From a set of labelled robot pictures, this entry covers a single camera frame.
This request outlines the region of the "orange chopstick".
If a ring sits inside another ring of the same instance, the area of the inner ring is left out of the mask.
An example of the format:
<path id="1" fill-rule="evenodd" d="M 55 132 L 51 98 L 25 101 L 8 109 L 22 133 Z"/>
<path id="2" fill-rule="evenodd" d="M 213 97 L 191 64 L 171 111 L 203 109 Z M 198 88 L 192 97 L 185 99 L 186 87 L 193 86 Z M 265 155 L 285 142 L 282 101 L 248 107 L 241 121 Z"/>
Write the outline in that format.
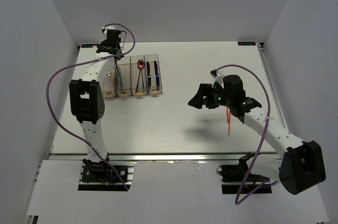
<path id="1" fill-rule="evenodd" d="M 230 135 L 231 132 L 231 112 L 230 112 L 230 123 L 228 124 L 228 135 Z"/>
<path id="2" fill-rule="evenodd" d="M 230 110 L 228 107 L 227 107 L 227 123 L 228 124 L 230 123 Z"/>

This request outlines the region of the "iridescent rainbow spoon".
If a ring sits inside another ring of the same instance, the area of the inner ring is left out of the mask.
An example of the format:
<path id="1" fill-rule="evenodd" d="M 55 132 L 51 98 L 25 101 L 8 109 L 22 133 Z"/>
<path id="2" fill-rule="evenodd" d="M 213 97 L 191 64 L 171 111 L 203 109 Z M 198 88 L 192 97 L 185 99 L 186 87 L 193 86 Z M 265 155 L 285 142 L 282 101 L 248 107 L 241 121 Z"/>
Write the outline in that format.
<path id="1" fill-rule="evenodd" d="M 143 92 L 142 90 L 139 89 L 140 79 L 142 80 L 142 89 L 144 89 L 144 79 L 143 79 L 143 70 L 145 68 L 144 60 L 142 60 L 142 59 L 138 60 L 137 61 L 137 67 L 138 67 L 138 70 L 139 70 L 139 74 L 138 74 L 138 79 L 137 79 L 136 92 L 140 93 L 140 92 Z"/>

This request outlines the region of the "iridescent blue knife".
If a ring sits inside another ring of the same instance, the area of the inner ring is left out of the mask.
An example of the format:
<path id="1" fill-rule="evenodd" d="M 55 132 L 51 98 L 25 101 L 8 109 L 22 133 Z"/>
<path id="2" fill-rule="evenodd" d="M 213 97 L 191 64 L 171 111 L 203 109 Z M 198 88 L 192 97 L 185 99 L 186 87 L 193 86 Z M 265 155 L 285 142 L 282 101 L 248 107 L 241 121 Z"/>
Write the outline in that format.
<path id="1" fill-rule="evenodd" d="M 154 70 L 155 70 L 155 79 L 156 79 L 156 91 L 159 92 L 160 78 L 159 78 L 159 73 L 158 73 L 158 65 L 156 61 L 154 61 Z"/>

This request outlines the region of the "black knife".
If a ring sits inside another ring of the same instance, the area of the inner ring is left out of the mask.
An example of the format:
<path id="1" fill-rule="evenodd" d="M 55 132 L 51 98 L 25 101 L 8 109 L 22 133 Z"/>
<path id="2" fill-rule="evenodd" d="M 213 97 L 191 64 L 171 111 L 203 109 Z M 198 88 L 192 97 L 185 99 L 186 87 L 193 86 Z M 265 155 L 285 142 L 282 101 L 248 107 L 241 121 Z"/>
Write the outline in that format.
<path id="1" fill-rule="evenodd" d="M 151 67 L 148 61 L 146 62 L 146 68 L 147 68 L 147 94 L 149 94 L 152 86 L 152 76 L 151 76 Z"/>

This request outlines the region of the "fork with pink handle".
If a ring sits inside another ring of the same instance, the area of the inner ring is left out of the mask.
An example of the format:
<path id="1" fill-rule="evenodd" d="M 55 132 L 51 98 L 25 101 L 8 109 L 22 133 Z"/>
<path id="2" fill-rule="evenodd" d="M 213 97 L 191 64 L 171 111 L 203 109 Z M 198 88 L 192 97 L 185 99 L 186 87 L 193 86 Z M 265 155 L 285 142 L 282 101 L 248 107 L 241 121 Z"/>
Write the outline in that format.
<path id="1" fill-rule="evenodd" d="M 108 71 L 106 79 L 105 79 L 105 85 L 107 88 L 112 87 L 112 80 L 111 80 L 111 71 Z"/>

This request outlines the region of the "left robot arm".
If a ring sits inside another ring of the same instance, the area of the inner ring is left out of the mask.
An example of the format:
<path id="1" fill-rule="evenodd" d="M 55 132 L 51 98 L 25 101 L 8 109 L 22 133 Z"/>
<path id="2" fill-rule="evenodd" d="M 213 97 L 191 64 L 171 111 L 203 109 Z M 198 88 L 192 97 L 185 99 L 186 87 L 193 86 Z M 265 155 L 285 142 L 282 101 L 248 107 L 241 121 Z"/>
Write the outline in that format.
<path id="1" fill-rule="evenodd" d="M 111 177 L 111 167 L 102 160 L 108 160 L 109 154 L 104 145 L 101 118 L 105 112 L 105 102 L 101 86 L 115 62 L 124 56 L 120 46 L 121 30 L 105 27 L 106 39 L 98 45 L 97 61 L 93 62 L 86 73 L 69 84 L 71 113 L 76 117 L 89 142 L 85 165 L 94 165 L 93 174 L 99 181 Z"/>

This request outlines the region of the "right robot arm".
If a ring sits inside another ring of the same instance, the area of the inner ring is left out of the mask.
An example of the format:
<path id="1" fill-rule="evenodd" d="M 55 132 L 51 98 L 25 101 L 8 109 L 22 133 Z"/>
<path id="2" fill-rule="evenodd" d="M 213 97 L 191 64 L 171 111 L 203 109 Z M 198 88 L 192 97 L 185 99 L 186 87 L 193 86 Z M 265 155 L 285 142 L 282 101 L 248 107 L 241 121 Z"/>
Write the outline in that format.
<path id="1" fill-rule="evenodd" d="M 218 79 L 213 84 L 200 84 L 188 105 L 196 109 L 227 107 L 230 115 L 263 137 L 279 156 L 277 160 L 267 160 L 260 153 L 248 153 L 237 166 L 224 171 L 226 180 L 251 181 L 257 175 L 263 176 L 280 182 L 293 195 L 326 180 L 322 148 L 317 142 L 302 140 L 268 117 L 261 103 L 246 95 L 238 75 L 223 77 L 223 83 Z"/>

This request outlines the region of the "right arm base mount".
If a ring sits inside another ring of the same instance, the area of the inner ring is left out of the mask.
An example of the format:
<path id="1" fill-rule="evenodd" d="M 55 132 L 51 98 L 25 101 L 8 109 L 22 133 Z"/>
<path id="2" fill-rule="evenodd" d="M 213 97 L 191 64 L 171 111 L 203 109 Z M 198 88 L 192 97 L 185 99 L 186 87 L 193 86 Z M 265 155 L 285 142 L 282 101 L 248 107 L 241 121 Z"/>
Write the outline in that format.
<path id="1" fill-rule="evenodd" d="M 237 160 L 222 160 L 216 168 L 216 174 L 221 176 L 222 194 L 237 194 L 240 184 L 249 168 L 249 161 L 254 157 L 249 152 Z M 272 194 L 270 179 L 260 174 L 250 172 L 242 189 L 242 194 L 248 194 L 258 187 L 265 179 L 268 181 L 255 194 Z"/>

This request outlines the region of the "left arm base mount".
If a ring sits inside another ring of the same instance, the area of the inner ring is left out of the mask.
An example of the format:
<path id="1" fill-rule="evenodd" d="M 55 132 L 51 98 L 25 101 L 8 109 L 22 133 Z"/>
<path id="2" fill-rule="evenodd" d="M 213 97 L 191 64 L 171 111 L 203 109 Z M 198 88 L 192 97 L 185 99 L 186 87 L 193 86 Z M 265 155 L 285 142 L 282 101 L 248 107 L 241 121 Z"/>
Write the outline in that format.
<path id="1" fill-rule="evenodd" d="M 82 162 L 78 191 L 126 192 L 134 174 L 132 165 L 114 165 L 116 172 L 105 163 Z"/>

